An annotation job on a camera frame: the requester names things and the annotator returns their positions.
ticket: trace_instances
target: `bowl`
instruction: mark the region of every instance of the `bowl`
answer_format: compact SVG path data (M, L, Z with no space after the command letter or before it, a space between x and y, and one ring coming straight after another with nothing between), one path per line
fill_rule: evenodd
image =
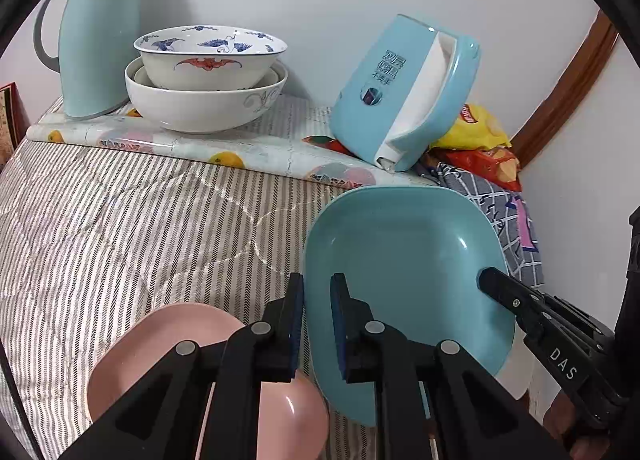
M149 78L168 90L242 90L254 86L287 44L234 26L192 25L139 37Z
M513 314L478 289L484 268L507 272L500 241L480 209L451 189L347 191L316 218L304 260L318 386L340 414L365 426L376 423L375 390L372 382L347 384L340 373L329 294L335 272L344 273L351 296L369 303L375 319L428 345L455 340L494 376L509 363L516 339L522 343Z
M170 304L151 312L94 366L86 388L89 416L95 422L176 343L192 340L202 347L225 341L240 328L242 323L231 314L201 303ZM322 395L301 372L290 383L262 383L258 460L316 460L328 426ZM201 430L196 459L203 435Z
M136 82L134 77L141 68L148 71L139 57L125 69L131 103L145 119L168 130L185 133L220 132L257 119L280 95L289 76L287 68L276 61L271 67L277 75L275 83L249 90L191 92L156 88L144 72L140 72L140 82ZM273 74L268 72L264 79L270 83Z

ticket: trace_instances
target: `human hand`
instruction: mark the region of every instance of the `human hand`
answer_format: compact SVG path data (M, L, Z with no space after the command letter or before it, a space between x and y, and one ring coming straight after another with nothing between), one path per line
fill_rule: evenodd
M562 437L574 426L576 419L574 404L564 392L560 392L545 413L543 426L553 438L562 443ZM575 441L569 455L573 460L600 460L608 448L607 436L583 436Z

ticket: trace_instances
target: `white wall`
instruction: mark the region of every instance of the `white wall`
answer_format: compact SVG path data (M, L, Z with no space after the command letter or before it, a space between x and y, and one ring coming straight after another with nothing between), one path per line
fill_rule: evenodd
M546 288L613 328L640 205L640 69L619 40L604 72L521 175L540 238ZM558 386L536 376L542 406Z
M55 53L65 0L46 15L45 47ZM219 23L271 32L287 41L293 72L289 92L322 104L335 98L398 13L476 36L483 48L472 98L513 134L554 86L584 39L591 0L143 0L142 26ZM36 58L34 13L0 60L0 82L15 80L28 116L38 119L60 93L59 79Z

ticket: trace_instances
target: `snack bag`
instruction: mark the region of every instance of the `snack bag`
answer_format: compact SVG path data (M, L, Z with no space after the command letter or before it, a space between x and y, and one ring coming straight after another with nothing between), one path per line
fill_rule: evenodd
M511 147L500 122L482 106L465 104L451 129L432 148L449 150L492 150L496 146Z
M437 150L436 155L452 166L461 167L509 191L522 191L518 180L520 163L511 151L493 148L489 151Z

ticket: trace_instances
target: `cup handle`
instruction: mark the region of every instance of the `cup handle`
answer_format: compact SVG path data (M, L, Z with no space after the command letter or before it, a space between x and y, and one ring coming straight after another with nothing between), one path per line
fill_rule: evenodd
M36 22L33 25L33 48L38 56L38 59L42 61L42 64L54 72L60 73L60 61L57 57L51 57L44 50L42 46L42 20L44 18L45 10L51 0L44 0L42 7L38 11L36 16Z

